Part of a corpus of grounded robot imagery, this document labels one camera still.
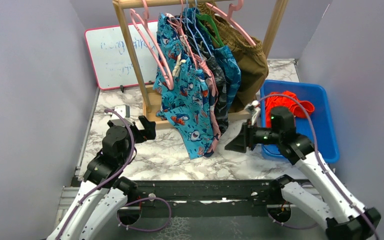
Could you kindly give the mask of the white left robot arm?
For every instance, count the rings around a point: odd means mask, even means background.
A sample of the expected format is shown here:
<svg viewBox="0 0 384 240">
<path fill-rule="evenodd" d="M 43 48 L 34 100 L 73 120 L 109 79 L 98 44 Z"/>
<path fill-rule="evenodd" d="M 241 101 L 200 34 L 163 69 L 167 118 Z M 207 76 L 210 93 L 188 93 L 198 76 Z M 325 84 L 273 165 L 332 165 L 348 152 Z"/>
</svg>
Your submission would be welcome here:
<svg viewBox="0 0 384 240">
<path fill-rule="evenodd" d="M 135 145 L 156 138 L 156 123 L 139 116 L 134 122 L 108 122 L 102 148 L 87 165 L 83 182 L 68 211 L 48 236 L 49 240 L 93 240 L 110 217 L 137 200 L 137 184 L 122 176 L 134 158 Z"/>
</svg>

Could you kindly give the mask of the orange mesh shorts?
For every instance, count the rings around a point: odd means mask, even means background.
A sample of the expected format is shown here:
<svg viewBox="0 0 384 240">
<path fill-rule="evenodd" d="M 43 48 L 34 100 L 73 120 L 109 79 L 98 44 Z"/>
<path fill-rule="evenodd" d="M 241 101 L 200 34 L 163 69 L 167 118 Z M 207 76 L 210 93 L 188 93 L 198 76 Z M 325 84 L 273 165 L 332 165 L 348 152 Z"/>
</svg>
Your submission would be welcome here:
<svg viewBox="0 0 384 240">
<path fill-rule="evenodd" d="M 289 98 L 284 96 L 278 96 L 276 94 L 286 95 L 289 96 Z M 286 90 L 284 92 L 271 92 L 269 95 L 276 95 L 268 97 L 264 100 L 265 123 L 266 126 L 269 128 L 271 127 L 271 109 L 274 107 L 287 107 L 295 117 L 303 119 L 306 118 L 306 115 L 296 102 L 303 106 L 309 116 L 311 116 L 315 111 L 315 106 L 310 101 L 299 100 L 297 95 L 291 91 Z"/>
</svg>

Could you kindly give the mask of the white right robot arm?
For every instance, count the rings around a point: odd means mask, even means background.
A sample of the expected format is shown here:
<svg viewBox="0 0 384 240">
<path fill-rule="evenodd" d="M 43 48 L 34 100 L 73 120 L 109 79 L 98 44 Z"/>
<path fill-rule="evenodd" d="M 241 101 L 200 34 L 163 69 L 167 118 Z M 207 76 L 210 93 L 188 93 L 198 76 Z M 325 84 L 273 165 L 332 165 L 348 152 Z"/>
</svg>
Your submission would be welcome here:
<svg viewBox="0 0 384 240">
<path fill-rule="evenodd" d="M 225 150 L 246 153 L 255 145 L 276 145 L 279 152 L 299 169 L 321 198 L 307 192 L 289 175 L 270 183 L 269 199 L 280 204 L 292 203 L 311 217 L 325 231 L 329 240 L 367 240 L 379 235 L 379 211 L 367 208 L 328 168 L 315 141 L 297 133 L 295 118 L 287 107 L 271 109 L 271 126 L 258 127 L 251 120 L 243 123 L 239 134 Z"/>
</svg>

